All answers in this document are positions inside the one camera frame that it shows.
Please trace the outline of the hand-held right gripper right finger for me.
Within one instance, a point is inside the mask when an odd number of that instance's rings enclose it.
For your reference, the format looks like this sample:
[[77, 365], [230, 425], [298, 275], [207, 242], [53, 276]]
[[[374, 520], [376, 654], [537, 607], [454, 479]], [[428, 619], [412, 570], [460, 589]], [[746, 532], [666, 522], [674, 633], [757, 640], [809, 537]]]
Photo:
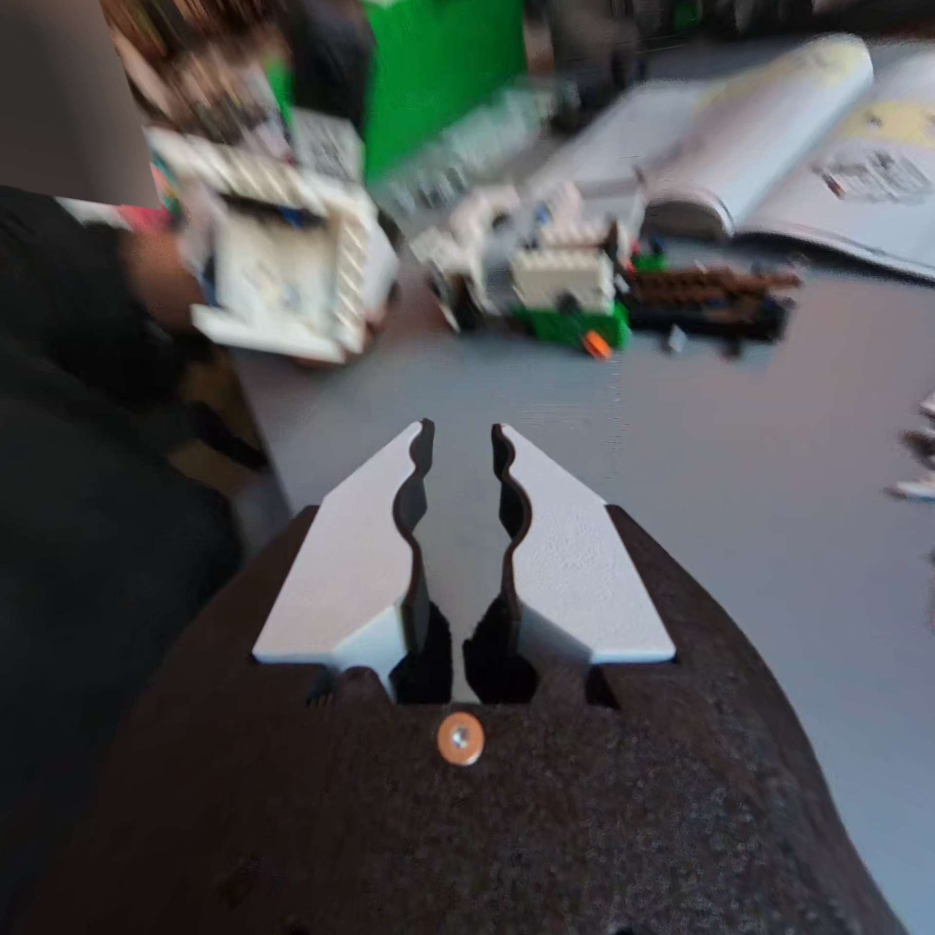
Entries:
[[673, 661], [611, 505], [513, 427], [494, 424], [492, 445], [509, 648], [534, 667]]

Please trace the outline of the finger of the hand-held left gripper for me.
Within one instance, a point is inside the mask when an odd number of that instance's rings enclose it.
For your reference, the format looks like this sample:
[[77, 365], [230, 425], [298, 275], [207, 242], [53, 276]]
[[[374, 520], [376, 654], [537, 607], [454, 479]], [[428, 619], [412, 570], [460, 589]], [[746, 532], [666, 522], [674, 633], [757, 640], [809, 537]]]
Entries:
[[215, 344], [268, 355], [299, 358], [319, 364], [342, 365], [343, 347], [330, 337], [319, 337], [301, 321], [264, 314], [244, 321], [232, 312], [192, 305], [194, 327]]

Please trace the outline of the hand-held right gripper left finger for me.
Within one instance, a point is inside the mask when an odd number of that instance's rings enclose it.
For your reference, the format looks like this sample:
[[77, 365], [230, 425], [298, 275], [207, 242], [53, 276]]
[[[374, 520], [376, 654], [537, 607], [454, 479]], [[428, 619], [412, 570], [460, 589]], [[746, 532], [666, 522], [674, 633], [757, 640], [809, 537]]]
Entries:
[[435, 426], [411, 423], [317, 509], [251, 654], [259, 664], [393, 675], [425, 645], [430, 601], [415, 529], [427, 511]]

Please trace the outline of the white lego subassembly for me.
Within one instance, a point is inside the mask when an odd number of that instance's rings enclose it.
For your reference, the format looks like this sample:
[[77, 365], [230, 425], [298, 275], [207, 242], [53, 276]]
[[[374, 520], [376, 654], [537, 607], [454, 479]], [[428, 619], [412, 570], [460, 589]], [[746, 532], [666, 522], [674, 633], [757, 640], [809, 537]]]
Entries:
[[381, 321], [400, 261], [358, 185], [223, 150], [209, 184], [224, 201], [214, 228], [210, 307], [244, 321], [306, 324], [361, 355]]

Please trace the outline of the white and green lego vehicle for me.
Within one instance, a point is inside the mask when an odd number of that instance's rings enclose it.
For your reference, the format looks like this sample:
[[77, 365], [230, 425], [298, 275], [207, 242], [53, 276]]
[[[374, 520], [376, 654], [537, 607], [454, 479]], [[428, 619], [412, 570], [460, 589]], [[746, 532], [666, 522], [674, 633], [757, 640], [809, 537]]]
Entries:
[[798, 275], [670, 268], [664, 246], [640, 237], [643, 218], [638, 192], [600, 214], [571, 183], [539, 198], [481, 185], [444, 225], [421, 232], [411, 252], [456, 333], [502, 321], [603, 360], [633, 331], [661, 336], [671, 354], [693, 336], [720, 340], [731, 356], [784, 337]]

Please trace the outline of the scattered small lego pieces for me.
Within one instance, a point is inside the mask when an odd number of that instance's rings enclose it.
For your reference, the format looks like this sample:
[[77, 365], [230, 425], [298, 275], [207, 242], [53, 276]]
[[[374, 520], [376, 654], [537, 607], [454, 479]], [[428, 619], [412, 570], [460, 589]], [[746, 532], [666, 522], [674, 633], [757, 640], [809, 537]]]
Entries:
[[890, 496], [917, 503], [934, 503], [934, 391], [919, 404], [925, 424], [902, 435], [902, 441], [924, 468], [918, 477], [900, 481], [887, 489]]

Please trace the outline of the lego instruction booklet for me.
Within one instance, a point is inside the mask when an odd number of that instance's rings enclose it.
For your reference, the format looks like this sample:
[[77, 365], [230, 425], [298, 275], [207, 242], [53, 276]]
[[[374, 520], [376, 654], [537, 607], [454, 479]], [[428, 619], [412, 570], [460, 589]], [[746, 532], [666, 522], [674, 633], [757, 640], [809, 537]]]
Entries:
[[828, 34], [709, 79], [620, 95], [525, 185], [636, 191], [646, 226], [764, 237], [934, 278], [933, 44]]

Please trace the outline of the person's left hand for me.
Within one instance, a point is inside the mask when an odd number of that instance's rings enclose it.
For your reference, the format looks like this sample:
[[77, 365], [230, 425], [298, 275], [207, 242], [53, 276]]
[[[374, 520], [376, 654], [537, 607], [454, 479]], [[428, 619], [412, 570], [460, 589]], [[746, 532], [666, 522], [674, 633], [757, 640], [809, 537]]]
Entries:
[[130, 286], [151, 317], [172, 335], [193, 335], [192, 309], [205, 303], [202, 287], [171, 230], [123, 231], [121, 256]]

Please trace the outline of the person's dark clothing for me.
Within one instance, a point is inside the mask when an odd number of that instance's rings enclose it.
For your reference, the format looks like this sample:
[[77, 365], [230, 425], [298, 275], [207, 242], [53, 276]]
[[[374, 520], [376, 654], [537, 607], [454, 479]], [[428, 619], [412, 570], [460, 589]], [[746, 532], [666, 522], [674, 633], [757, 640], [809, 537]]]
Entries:
[[240, 541], [226, 499], [132, 432], [2, 404], [2, 918], [72, 821], [123, 709]]

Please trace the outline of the green cardboard box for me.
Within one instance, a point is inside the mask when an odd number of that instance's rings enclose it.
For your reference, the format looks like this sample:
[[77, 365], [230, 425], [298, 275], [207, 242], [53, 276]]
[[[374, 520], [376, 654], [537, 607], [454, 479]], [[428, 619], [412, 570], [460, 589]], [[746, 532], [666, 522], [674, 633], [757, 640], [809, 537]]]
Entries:
[[376, 42], [365, 180], [388, 171], [526, 70], [521, 1], [363, 2]]

